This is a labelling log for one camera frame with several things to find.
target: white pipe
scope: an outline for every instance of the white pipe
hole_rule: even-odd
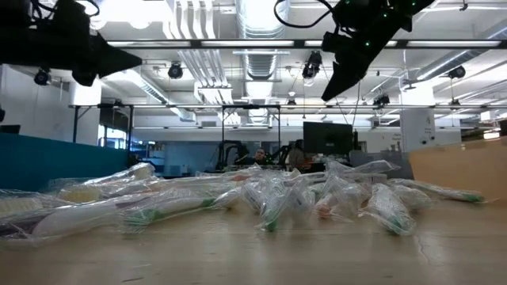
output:
[[[198,39],[203,39],[204,34],[202,32],[202,28],[201,28],[201,24],[200,24],[200,0],[189,0],[189,1],[192,1],[192,6],[193,6],[193,26],[192,26],[193,32],[196,34],[196,37]],[[210,82],[213,82],[212,77],[214,77],[215,80],[217,81],[216,85],[221,86],[222,81],[219,79],[218,72],[215,68],[215,64],[212,62],[213,59],[212,59],[211,55],[209,54],[209,51],[199,51],[198,58],[199,59],[206,58],[209,61],[211,68],[212,68],[211,74],[209,74],[208,68],[206,67],[206,64],[204,63],[204,60],[201,60],[204,73],[209,77]]]
[[[208,39],[215,39],[213,30],[213,3],[212,0],[204,0],[204,9],[206,10],[206,34]]]
[[[189,4],[187,0],[180,0],[181,5],[181,23],[180,29],[183,37],[186,39],[192,39],[192,35],[189,30]]]
[[[190,0],[192,1],[193,6],[193,32],[196,34],[197,39],[203,39],[204,34],[202,28],[200,27],[200,1],[199,0]]]
[[[209,39],[215,39],[215,30],[213,28],[213,3],[212,0],[204,0],[204,10],[206,11],[206,25],[205,30]],[[211,51],[212,60],[210,62],[211,65],[215,66],[217,71],[217,77],[219,78],[219,83],[221,86],[229,86],[227,82],[227,77],[223,70],[222,60],[220,58],[220,52],[218,50]]]

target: blue partition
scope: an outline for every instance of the blue partition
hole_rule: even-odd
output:
[[[0,133],[0,189],[39,191],[49,180],[127,168],[126,150]]]

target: cable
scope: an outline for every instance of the cable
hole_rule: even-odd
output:
[[[329,84],[330,83],[330,78],[327,77],[327,71],[326,71],[326,67],[324,66],[324,64],[322,64],[322,69],[324,70],[324,74],[326,75],[327,84]],[[341,106],[340,106],[340,103],[338,102],[338,98],[335,97],[334,99],[336,99],[336,105],[338,105],[338,108],[340,109],[340,113],[343,116],[343,119],[345,119],[345,123],[349,124],[349,122],[347,121],[347,117],[345,116],[345,113],[343,112],[343,110],[341,110]]]
[[[89,4],[93,5],[93,7],[95,7],[97,9],[97,12],[95,12],[94,14],[90,15],[90,17],[95,17],[95,16],[98,16],[100,13],[101,13],[101,8],[97,5],[97,3],[95,3],[94,0],[86,0]]]
[[[354,123],[356,122],[357,106],[359,105],[360,94],[361,94],[361,81],[359,81],[359,85],[357,86],[357,102],[356,109],[354,110],[354,119],[352,121],[352,127],[354,127]]]
[[[295,24],[291,24],[291,23],[286,22],[284,19],[282,19],[278,15],[278,12],[276,11],[276,8],[278,7],[278,4],[281,4],[282,2],[285,2],[285,0],[276,0],[275,6],[273,7],[273,12],[275,13],[275,18],[280,23],[282,23],[283,25],[286,25],[289,28],[294,28],[294,29],[309,29],[309,28],[312,28],[315,25],[317,25],[320,21],[322,21],[322,19],[324,19],[325,17],[327,17],[327,15],[329,15],[330,13],[333,12],[333,7],[326,0],[317,0],[317,2],[322,3],[328,10],[321,17],[319,17],[317,20],[315,20],[313,23],[311,23],[309,25],[295,25]]]

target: wooden panel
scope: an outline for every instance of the wooden panel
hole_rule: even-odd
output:
[[[417,150],[410,164],[418,181],[507,198],[507,138]]]

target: wooden table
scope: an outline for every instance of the wooden table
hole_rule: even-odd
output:
[[[0,252],[1,285],[507,284],[507,203],[445,201],[396,237],[369,217],[276,233],[248,209],[202,211],[136,236],[102,228]]]

